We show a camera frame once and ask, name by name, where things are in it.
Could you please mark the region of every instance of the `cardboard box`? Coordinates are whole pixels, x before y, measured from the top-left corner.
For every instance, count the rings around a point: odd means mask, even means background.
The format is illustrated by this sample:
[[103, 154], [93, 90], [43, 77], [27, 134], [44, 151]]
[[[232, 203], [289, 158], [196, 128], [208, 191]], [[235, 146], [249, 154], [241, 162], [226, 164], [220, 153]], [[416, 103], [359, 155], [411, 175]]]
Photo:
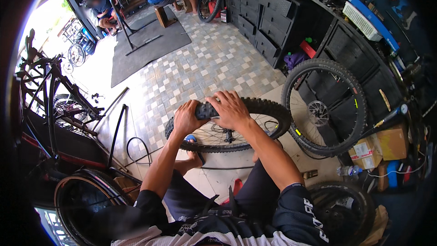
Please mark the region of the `cardboard box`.
[[405, 159], [408, 151], [408, 130], [404, 124], [377, 132], [372, 136], [374, 147], [384, 161]]
[[[135, 187], [138, 187], [138, 184], [136, 184], [133, 180], [128, 179], [126, 177], [116, 177], [114, 181], [123, 189], [124, 192], [129, 192], [130, 190], [134, 189]], [[138, 189], [130, 192], [128, 196], [135, 201], [138, 198], [139, 195], [139, 187]]]
[[375, 150], [371, 137], [359, 140], [349, 150], [354, 165], [361, 169], [373, 169], [382, 161], [382, 156]]

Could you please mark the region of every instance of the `tiled floor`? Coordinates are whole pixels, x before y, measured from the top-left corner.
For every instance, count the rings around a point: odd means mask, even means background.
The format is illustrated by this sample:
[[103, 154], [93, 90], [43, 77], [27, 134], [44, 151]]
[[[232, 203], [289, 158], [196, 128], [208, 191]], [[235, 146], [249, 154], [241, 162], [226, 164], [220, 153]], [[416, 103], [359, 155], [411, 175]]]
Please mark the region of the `tiled floor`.
[[[150, 12], [153, 10], [141, 11], [134, 19], [140, 19]], [[197, 16], [183, 12], [176, 12], [176, 16], [189, 32], [192, 43], [153, 61], [114, 88], [110, 88], [109, 64], [117, 43], [114, 37], [108, 36], [100, 41], [96, 53], [83, 67], [74, 71], [76, 81], [87, 85], [90, 93], [97, 91], [106, 96], [99, 106], [107, 107], [124, 87], [130, 88], [107, 113], [96, 131], [98, 138], [110, 149], [122, 105], [128, 106], [116, 139], [114, 156], [125, 165], [130, 163], [127, 168], [141, 180], [149, 166], [137, 165], [128, 159], [127, 141], [135, 136], [140, 137], [152, 158], [156, 158], [159, 148], [166, 142], [163, 134], [165, 125], [182, 102], [188, 99], [204, 101], [205, 96], [225, 89], [234, 89], [240, 96], [281, 102], [285, 77], [265, 62], [234, 25], [201, 23]], [[308, 158], [288, 133], [281, 136], [280, 141], [301, 172], [318, 170], [319, 175], [306, 180], [306, 185], [341, 179], [335, 172], [340, 165], [337, 158], [321, 161]], [[129, 154], [134, 159], [145, 156], [144, 145], [139, 140], [132, 140]], [[206, 167], [243, 167], [253, 165], [252, 154], [253, 150], [245, 150], [203, 156]], [[177, 159], [186, 158], [187, 153], [180, 150]], [[143, 158], [139, 162], [147, 161], [147, 158]], [[207, 197], [219, 194], [217, 202], [220, 203], [228, 197], [228, 187], [233, 185], [234, 180], [240, 178], [244, 183], [249, 173], [250, 169], [192, 169], [184, 177]], [[168, 216], [169, 220], [173, 220], [170, 214]]]

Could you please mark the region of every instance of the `black rubber mat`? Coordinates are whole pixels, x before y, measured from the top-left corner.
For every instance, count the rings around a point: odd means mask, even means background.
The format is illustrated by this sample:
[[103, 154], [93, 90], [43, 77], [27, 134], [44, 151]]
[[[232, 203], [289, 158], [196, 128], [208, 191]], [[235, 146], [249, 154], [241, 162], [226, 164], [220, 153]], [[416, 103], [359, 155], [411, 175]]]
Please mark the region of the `black rubber mat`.
[[[166, 7], [164, 10], [168, 19], [176, 18], [170, 8]], [[155, 13], [139, 19], [129, 26], [134, 30], [139, 29], [153, 19], [156, 19]], [[157, 35], [161, 34], [162, 37], [125, 56], [131, 48], [125, 35], [120, 31], [117, 34], [118, 44], [114, 48], [114, 57], [112, 58], [111, 87], [115, 87], [151, 61], [191, 43], [191, 39], [187, 34], [181, 34], [183, 32], [185, 30], [179, 21], [167, 28], [163, 28], [160, 22], [156, 20], [129, 38], [132, 44], [139, 46]]]

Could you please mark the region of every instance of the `purple bag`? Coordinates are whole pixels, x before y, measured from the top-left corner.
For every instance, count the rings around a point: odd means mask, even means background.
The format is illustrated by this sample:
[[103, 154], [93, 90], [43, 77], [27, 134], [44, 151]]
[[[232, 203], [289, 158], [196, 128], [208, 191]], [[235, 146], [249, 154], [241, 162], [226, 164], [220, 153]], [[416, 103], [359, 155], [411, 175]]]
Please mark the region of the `purple bag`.
[[284, 56], [284, 61], [287, 63], [288, 70], [292, 70], [299, 63], [302, 63], [308, 59], [310, 59], [310, 57], [304, 51], [299, 51], [295, 54]]

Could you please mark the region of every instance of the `hand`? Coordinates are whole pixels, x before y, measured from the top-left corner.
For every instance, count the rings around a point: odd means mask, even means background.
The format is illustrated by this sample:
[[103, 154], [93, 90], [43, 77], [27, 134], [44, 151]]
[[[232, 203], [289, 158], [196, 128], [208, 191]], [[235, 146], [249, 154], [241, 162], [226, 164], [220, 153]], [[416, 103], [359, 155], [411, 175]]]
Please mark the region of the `hand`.
[[189, 100], [178, 107], [178, 110], [174, 115], [174, 128], [171, 133], [172, 135], [185, 138], [188, 134], [193, 133], [194, 130], [200, 128], [205, 123], [208, 123], [209, 120], [198, 120], [194, 115], [194, 111], [198, 104], [199, 101]]
[[220, 119], [212, 119], [222, 128], [239, 131], [246, 126], [248, 121], [252, 120], [247, 107], [235, 91], [217, 91], [213, 97], [206, 97], [206, 101], [216, 109]]

